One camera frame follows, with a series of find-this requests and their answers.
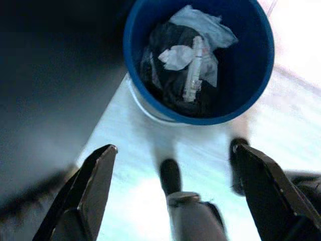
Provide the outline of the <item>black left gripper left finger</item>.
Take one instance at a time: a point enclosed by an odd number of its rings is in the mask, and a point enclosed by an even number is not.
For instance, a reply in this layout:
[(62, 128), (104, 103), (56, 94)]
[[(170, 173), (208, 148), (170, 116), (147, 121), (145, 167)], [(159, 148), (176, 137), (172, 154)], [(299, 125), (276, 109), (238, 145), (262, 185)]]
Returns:
[(108, 144), (85, 159), (59, 191), (32, 241), (97, 240), (117, 153)]

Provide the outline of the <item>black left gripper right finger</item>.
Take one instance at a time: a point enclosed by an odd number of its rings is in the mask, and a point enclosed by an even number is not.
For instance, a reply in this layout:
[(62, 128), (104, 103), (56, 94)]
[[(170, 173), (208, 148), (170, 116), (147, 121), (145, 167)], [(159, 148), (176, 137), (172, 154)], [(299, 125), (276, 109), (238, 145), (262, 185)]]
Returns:
[(281, 167), (248, 145), (238, 144), (235, 152), (261, 241), (321, 241), (321, 215)]

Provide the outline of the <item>white pen-shaped tube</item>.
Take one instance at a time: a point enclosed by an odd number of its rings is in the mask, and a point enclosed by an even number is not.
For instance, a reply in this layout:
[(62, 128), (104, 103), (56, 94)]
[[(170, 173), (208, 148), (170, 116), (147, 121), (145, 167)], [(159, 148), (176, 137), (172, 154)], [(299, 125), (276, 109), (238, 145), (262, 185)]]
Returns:
[(183, 99), (185, 102), (194, 102), (196, 93), (201, 88), (200, 71), (203, 56), (203, 39), (196, 36), (193, 39), (193, 58), (188, 67), (188, 74), (184, 88)]

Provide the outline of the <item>black bin liner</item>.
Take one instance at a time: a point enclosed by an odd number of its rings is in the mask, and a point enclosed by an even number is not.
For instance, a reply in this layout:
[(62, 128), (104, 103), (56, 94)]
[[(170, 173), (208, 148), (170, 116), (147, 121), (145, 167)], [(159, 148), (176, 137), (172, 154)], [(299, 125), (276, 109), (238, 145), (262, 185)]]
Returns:
[(196, 99), (186, 102), (183, 98), (188, 67), (182, 70), (166, 70), (158, 56), (175, 45), (192, 47), (193, 38), (199, 33), (192, 28), (178, 26), (170, 22), (158, 24), (149, 36), (141, 63), (140, 77), (150, 93), (160, 102), (175, 112), (192, 117), (209, 117), (214, 108), (217, 88), (215, 80), (200, 76), (201, 87), (196, 92)]

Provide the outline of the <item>blue round waste bin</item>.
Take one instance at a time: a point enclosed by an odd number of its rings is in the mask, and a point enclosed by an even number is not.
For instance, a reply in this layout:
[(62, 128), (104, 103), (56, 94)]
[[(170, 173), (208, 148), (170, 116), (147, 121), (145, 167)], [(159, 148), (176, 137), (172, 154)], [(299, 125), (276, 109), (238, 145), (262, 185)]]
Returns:
[[(175, 112), (157, 100), (140, 77), (140, 63), (149, 36), (158, 24), (191, 5), (230, 28), (238, 43), (212, 50), (218, 60), (217, 95), (209, 117)], [(152, 119), (169, 124), (209, 126), (227, 122), (249, 109), (265, 90), (273, 68), (274, 42), (267, 16), (257, 0), (136, 0), (125, 25), (123, 52), (134, 86), (133, 96)]]

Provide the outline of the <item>white printed plastic wrapper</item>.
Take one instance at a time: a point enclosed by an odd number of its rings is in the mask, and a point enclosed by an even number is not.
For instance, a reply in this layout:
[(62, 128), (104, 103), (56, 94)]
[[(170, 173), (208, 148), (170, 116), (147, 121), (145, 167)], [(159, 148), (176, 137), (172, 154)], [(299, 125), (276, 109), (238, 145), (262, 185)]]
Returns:
[(217, 87), (218, 60), (207, 47), (203, 48), (200, 78)]

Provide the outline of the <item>large flat white tissue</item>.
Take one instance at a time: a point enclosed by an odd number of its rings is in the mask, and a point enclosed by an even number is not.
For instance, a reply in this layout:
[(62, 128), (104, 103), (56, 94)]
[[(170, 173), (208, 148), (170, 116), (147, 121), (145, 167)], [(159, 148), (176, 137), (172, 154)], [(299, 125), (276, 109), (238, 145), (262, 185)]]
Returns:
[(238, 43), (238, 38), (230, 28), (221, 24), (221, 20), (221, 17), (206, 14), (194, 9), (191, 5), (183, 7), (170, 18), (170, 22), (175, 25), (197, 31), (213, 51)]

